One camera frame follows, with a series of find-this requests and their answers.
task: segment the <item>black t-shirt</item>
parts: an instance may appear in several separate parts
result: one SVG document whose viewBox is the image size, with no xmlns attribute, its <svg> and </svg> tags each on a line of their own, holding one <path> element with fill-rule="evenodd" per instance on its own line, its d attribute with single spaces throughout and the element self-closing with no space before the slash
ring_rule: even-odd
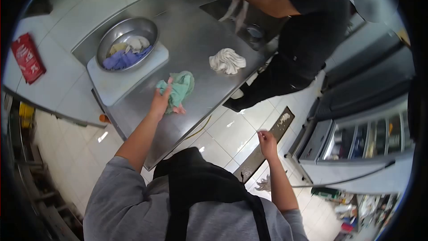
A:
<svg viewBox="0 0 428 241">
<path fill-rule="evenodd" d="M 301 15 L 281 30 L 278 52 L 290 71 L 314 78 L 345 37 L 350 19 L 349 0 L 290 0 Z"/>
</svg>

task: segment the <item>gray t-shirt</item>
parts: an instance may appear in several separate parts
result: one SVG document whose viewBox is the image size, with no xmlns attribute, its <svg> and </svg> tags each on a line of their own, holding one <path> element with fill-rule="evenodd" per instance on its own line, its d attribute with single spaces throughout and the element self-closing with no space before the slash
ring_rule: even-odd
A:
<svg viewBox="0 0 428 241">
<path fill-rule="evenodd" d="M 299 210 L 284 213 L 261 198 L 271 240 L 307 241 Z M 244 201 L 201 202 L 190 208 L 188 240 L 259 240 L 253 212 Z M 92 240 L 164 240 L 169 218 L 168 176 L 147 187 L 121 157 L 107 163 L 86 207 L 83 234 Z"/>
</svg>

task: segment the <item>black hose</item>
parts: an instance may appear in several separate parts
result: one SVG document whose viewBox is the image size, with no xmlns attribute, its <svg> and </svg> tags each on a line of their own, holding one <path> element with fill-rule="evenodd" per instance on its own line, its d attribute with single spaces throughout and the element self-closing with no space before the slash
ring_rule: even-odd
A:
<svg viewBox="0 0 428 241">
<path fill-rule="evenodd" d="M 342 180 L 342 181 L 335 181 L 335 182 L 330 182 L 330 183 L 323 183 L 323 184 L 320 184 L 320 185 L 296 185 L 296 186 L 293 186 L 293 185 L 292 185 L 292 188 L 307 188 L 307 187 L 318 188 L 318 187 L 325 187 L 325 186 L 328 186 L 328 185 L 338 185 L 338 184 L 340 184 L 340 183 L 344 183 L 344 182 L 348 182 L 348 181 L 354 181 L 354 180 L 357 180 L 357 179 L 360 179 L 360 178 L 364 178 L 364 177 L 366 177 L 366 176 L 369 176 L 369 175 L 371 175 L 371 174 L 375 174 L 376 172 L 379 172 L 379 171 L 381 171 L 381 170 L 384 170 L 384 169 L 386 169 L 386 168 L 388 168 L 388 167 L 390 167 L 390 166 L 392 166 L 392 165 L 394 165 L 394 164 L 395 164 L 395 160 L 393 160 L 393 161 L 389 162 L 388 164 L 384 165 L 384 166 L 383 166 L 383 167 L 381 167 L 380 169 L 376 169 L 376 170 L 374 170 L 374 171 L 372 171 L 372 172 L 369 172 L 369 173 L 363 174 L 363 175 L 361 175 L 361 176 L 354 177 L 354 178 L 350 178 L 350 179 L 346 179 L 346 180 Z"/>
</svg>

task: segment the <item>white cutting board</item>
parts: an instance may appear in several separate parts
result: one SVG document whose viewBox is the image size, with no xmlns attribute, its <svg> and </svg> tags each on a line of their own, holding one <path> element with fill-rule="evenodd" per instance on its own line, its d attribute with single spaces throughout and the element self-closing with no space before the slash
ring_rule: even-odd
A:
<svg viewBox="0 0 428 241">
<path fill-rule="evenodd" d="M 144 59 L 141 67 L 136 70 L 109 73 L 101 69 L 95 60 L 95 56 L 86 66 L 92 83 L 105 106 L 112 106 L 138 81 L 148 76 L 156 67 L 165 62 L 169 57 L 167 48 L 158 42 L 150 55 Z"/>
</svg>

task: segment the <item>drain grate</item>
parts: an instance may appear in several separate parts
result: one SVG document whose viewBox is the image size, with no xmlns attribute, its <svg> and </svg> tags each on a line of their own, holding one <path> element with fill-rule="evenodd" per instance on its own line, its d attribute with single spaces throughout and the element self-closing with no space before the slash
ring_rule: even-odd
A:
<svg viewBox="0 0 428 241">
<path fill-rule="evenodd" d="M 292 111 L 286 107 L 278 120 L 275 122 L 274 126 L 269 131 L 275 136 L 276 143 L 281 140 L 293 119 L 294 115 Z M 245 161 L 239 166 L 239 168 L 235 170 L 233 175 L 235 175 L 243 183 L 246 183 L 254 174 L 254 172 L 260 168 L 265 160 L 265 157 L 263 154 L 261 154 L 260 145 L 258 145 L 247 157 L 247 159 L 245 159 Z"/>
</svg>

